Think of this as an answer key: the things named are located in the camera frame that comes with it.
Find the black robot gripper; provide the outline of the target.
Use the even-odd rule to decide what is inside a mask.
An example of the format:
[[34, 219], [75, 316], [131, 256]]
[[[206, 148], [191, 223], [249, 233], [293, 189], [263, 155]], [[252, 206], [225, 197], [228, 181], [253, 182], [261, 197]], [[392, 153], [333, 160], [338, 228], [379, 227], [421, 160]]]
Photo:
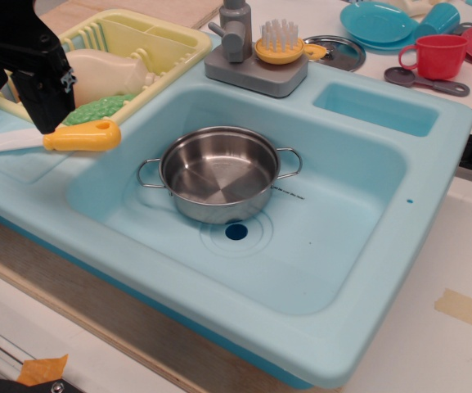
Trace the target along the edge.
[[76, 78], [60, 40], [34, 7], [34, 1], [0, 1], [0, 89], [12, 72], [30, 119], [50, 134], [75, 109]]

